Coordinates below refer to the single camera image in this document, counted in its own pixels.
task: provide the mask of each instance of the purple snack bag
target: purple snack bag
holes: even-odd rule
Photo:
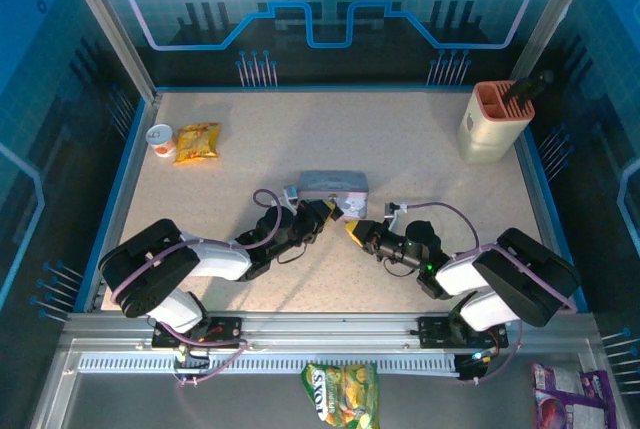
[[[533,364],[536,429],[617,429],[606,371],[578,372]]]

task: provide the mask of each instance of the speckled table surface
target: speckled table surface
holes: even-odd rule
[[[170,93],[156,119],[174,129],[220,122],[220,157],[174,166],[147,149],[122,239],[160,218],[183,231],[231,240],[254,227],[264,209],[257,188],[280,192],[300,171],[358,170],[367,175],[368,218],[382,220],[384,203],[444,201],[462,210],[481,242],[508,227],[539,239],[515,152],[498,163],[471,166],[458,155],[455,134],[468,93],[295,92]],[[430,220],[443,249],[459,252],[473,238],[447,209],[403,216]],[[364,253],[344,223],[331,222],[301,259],[273,263],[249,283],[189,277],[210,310],[286,312],[427,312],[449,310],[457,299],[434,301],[414,276],[399,279]],[[105,297],[103,309],[115,309]]]

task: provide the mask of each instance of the small can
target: small can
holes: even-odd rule
[[[176,138],[173,129],[166,124],[156,124],[147,131],[147,142],[160,157],[169,157],[176,152]]]

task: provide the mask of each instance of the blue glass wall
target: blue glass wall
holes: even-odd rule
[[[536,100],[532,124],[587,303],[603,335],[628,326],[635,337],[640,335],[639,1],[573,2],[538,63],[539,69],[553,69],[557,80]],[[637,402],[630,407],[637,410]]]
[[[75,298],[66,268],[85,270],[138,96],[84,0],[0,0],[0,11],[0,426],[19,428]]]
[[[157,85],[253,87],[503,79],[548,0],[111,1]]]

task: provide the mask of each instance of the snack bag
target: snack bag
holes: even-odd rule
[[[190,124],[180,129],[174,164],[218,157],[216,142],[219,133],[220,124],[217,122]]]
[[[536,429],[616,429],[606,371],[567,371],[533,365]]]
[[[375,364],[307,364],[301,376],[321,420],[335,427],[380,429]]]

